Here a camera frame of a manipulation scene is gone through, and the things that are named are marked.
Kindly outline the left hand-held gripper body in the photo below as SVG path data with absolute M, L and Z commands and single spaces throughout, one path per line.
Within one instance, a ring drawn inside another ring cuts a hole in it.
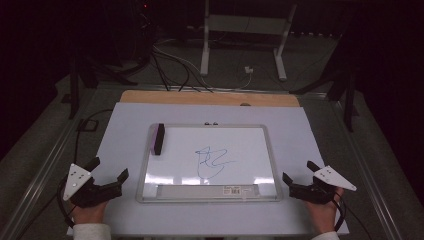
M 81 208 L 94 207 L 122 195 L 122 184 L 115 182 L 96 185 L 92 171 L 74 163 L 70 165 L 65 182 L 63 200 Z

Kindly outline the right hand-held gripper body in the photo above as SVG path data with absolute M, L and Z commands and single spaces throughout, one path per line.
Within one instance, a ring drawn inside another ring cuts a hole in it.
M 310 185 L 296 184 L 291 178 L 288 178 L 290 197 L 324 205 L 334 199 L 338 188 L 357 190 L 354 184 L 331 166 L 311 167 L 311 171 L 313 172 L 313 183 Z

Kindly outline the purple and black board eraser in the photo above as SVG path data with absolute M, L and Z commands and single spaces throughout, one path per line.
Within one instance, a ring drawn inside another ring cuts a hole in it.
M 165 126 L 163 123 L 158 123 L 153 130 L 150 151 L 154 156 L 159 156 L 162 152 L 165 136 Z

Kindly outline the silver framed whiteboard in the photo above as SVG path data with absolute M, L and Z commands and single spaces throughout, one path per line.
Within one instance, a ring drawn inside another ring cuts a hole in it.
M 279 201 L 267 128 L 263 125 L 166 124 L 162 152 L 142 163 L 140 203 Z

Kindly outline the person's left hand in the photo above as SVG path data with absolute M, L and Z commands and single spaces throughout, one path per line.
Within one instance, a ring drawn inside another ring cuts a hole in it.
M 72 218 L 76 224 L 101 224 L 104 219 L 107 202 L 102 202 L 94 207 L 72 207 Z

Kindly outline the person's right hand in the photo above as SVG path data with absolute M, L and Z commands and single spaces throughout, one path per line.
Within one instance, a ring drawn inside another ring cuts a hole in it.
M 343 193 L 344 190 L 342 188 L 336 189 L 336 195 L 334 196 L 335 203 L 329 202 L 322 205 L 308 201 L 304 202 L 317 235 L 335 231 L 335 218 L 337 213 L 336 205 L 339 203 L 340 197 Z

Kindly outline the black square floor plate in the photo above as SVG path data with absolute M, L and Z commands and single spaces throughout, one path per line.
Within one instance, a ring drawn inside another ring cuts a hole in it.
M 98 120 L 81 119 L 77 126 L 77 132 L 95 132 L 99 126 Z

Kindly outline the white table cover sheet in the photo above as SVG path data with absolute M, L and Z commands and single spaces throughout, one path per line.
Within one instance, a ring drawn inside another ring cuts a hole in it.
M 105 222 L 118 236 L 212 237 L 296 236 L 313 231 L 304 204 L 289 196 L 279 202 L 142 204 L 136 191 L 148 131 L 155 123 L 259 124 L 268 130 L 277 175 L 308 184 L 309 160 L 323 162 L 305 111 L 300 107 L 241 107 L 118 103 L 97 152 L 100 184 L 123 170 L 129 178 L 121 197 L 109 202 Z

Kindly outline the black tripod stand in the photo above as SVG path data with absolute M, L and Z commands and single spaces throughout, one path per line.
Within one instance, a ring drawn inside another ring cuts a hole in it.
M 70 119 L 73 119 L 76 116 L 80 108 L 79 83 L 82 82 L 86 88 L 90 89 L 95 89 L 98 86 L 99 80 L 96 77 L 95 71 L 99 71 L 100 73 L 111 77 L 114 81 L 122 85 L 136 85 L 135 82 L 127 80 L 122 75 L 112 71 L 110 68 L 88 55 L 76 54 L 72 56 L 70 58 L 69 67 L 70 93 L 64 95 L 62 102 L 70 104 Z
M 332 86 L 326 93 L 329 101 L 339 101 L 345 96 L 343 122 L 346 128 L 352 132 L 352 117 L 354 113 L 356 71 L 353 67 L 345 65 L 321 76 L 318 80 L 296 90 L 290 90 L 290 94 L 304 95 L 317 87 L 332 82 Z

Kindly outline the dark computer tower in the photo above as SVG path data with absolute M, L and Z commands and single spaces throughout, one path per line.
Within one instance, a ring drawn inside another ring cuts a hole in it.
M 151 7 L 151 0 L 110 0 L 108 14 L 120 61 L 149 56 L 155 33 Z

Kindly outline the white metal stand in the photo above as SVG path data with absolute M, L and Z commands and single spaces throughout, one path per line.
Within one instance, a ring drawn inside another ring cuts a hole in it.
M 280 44 L 273 50 L 278 79 L 285 81 L 287 74 L 283 63 L 283 50 L 288 39 L 297 4 L 292 3 L 284 18 L 267 18 L 252 16 L 217 15 L 210 13 L 210 0 L 205 0 L 204 35 L 200 65 L 200 74 L 207 76 L 209 71 L 209 34 L 211 31 L 231 33 L 252 33 L 279 35 Z

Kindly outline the metal floor rail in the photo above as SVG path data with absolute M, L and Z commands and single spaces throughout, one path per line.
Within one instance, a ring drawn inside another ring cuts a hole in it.
M 54 101 L 0 161 L 0 240 L 19 235 L 94 94 L 82 93 L 72 119 Z
M 338 125 L 343 131 L 344 137 L 348 142 L 349 148 L 353 152 L 354 162 L 359 171 L 359 175 L 361 176 L 362 182 L 366 188 L 370 201 L 382 225 L 385 235 L 387 236 L 387 239 L 404 240 L 398 226 L 396 225 L 392 217 L 392 214 L 390 213 L 387 203 L 370 171 L 370 168 L 366 162 L 366 158 L 362 150 L 360 149 L 360 146 L 355 140 L 353 134 L 347 129 L 344 124 L 344 111 L 342 105 L 339 102 L 333 101 L 330 101 L 329 105 L 335 114 Z

